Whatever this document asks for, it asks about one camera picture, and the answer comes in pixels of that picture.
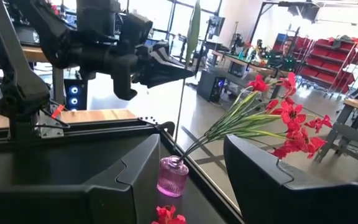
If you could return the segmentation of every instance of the workbench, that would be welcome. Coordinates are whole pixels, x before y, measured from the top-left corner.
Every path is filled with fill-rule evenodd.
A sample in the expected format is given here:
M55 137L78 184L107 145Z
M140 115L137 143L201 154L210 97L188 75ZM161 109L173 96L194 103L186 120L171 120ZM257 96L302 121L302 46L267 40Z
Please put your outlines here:
M264 75L268 75L268 76L271 76L271 77L274 77L275 75L277 75L276 78L286 78L286 77L288 77L288 74L289 74L289 72L286 72L286 71L275 70L275 69L272 69L272 68L266 68L266 67L261 67L261 66L258 66L258 65L254 65L253 63L250 63L248 61L235 58L235 57L233 57L233 55L225 54L223 52L218 52L218 51L215 51L215 50L212 51L212 55L214 57L213 62L212 62L212 64L214 66L216 64L217 57L221 57L222 60L228 60L228 61L230 61L232 63L236 63L236 64L239 64L239 65L251 68L252 70L254 70L256 72L259 72L259 73L262 73ZM270 99L276 98L278 96L278 93L280 92L280 89L281 89L281 85L276 85L274 90L273 90L273 93L272 93Z
M40 47L22 47L24 55L29 62L44 62L49 63ZM52 68L52 82L53 82L53 99L63 104L64 103L64 85L63 85L63 70Z
M320 163L330 149L335 149L336 154L339 156L344 152L358 160L357 153L346 149L347 145L351 141L358 142L358 115L350 126L346 125L346 121L349 119L353 110L358 110L358 100L345 99L344 105L345 107L339 114L332 130L329 132L326 138L327 143L321 148L321 150L318 152L317 156L314 159L316 162ZM340 135L342 136L341 140L339 141L338 145L335 145L334 141Z
M136 119L136 116L129 110L86 110L86 111L62 111L60 119L67 124L98 122L98 121L117 121L125 119ZM8 128L9 120L0 115L0 129Z

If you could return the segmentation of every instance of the orange tag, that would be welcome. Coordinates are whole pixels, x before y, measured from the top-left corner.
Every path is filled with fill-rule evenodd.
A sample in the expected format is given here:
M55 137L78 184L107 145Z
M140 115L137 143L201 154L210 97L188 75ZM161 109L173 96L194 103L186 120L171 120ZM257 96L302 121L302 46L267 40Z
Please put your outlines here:
M65 107L63 105L59 105L57 109L53 112L52 118L55 119L57 116L59 116L59 114L64 110L64 108Z

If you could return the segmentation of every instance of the blue led light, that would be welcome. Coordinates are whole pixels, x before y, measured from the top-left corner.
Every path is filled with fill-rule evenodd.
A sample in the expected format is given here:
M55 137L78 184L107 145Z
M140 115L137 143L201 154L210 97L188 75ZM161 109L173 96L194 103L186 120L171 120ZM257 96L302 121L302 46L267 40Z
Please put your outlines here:
M70 87L70 93L71 94L77 94L78 93L78 87L77 86L72 86Z
M224 84L224 81L223 81L223 80L220 80L220 81L218 82L218 86L219 86L219 87L222 87L223 84Z
M77 98L71 98L71 99L70 99L70 104L71 104L71 105L76 105L77 103L78 103Z

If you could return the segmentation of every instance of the pink glass vase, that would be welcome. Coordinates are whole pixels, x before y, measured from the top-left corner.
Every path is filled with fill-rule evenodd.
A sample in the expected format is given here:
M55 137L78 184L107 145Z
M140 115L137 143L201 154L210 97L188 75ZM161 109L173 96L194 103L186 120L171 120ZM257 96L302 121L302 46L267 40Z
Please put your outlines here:
M170 197L179 197L185 189L189 168L177 156L164 157L160 160L157 189Z

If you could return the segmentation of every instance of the flower bouquet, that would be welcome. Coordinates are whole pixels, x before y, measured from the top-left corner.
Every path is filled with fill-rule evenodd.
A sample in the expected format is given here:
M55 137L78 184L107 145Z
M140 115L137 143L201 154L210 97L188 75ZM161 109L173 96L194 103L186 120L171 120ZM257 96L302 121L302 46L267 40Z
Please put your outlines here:
M331 128L332 124L328 115L321 119L301 112L302 105L295 105L291 99L291 96L296 92L295 82L294 73L289 73L287 79L281 78L269 85L263 81L262 75L257 75L255 81L250 82L249 87L245 89L252 90L252 92L243 100L239 100L239 96L229 111L188 148L180 161L200 146L216 140L222 140L227 134L233 134L239 138L251 139L256 142L260 142L257 138L263 136L284 139L284 145L280 148L274 148L273 155L283 159L289 153L301 151L307 153L308 158L312 158L326 141L319 137L309 137L306 127L312 128L318 133L323 125ZM283 85L287 92L283 98L276 98L269 102L259 102L257 100L258 94L268 91L270 85ZM266 105L265 109L255 113L255 109L263 105ZM305 122L307 116L313 119ZM287 128L282 132L271 133L261 129L277 120L282 120L286 124Z

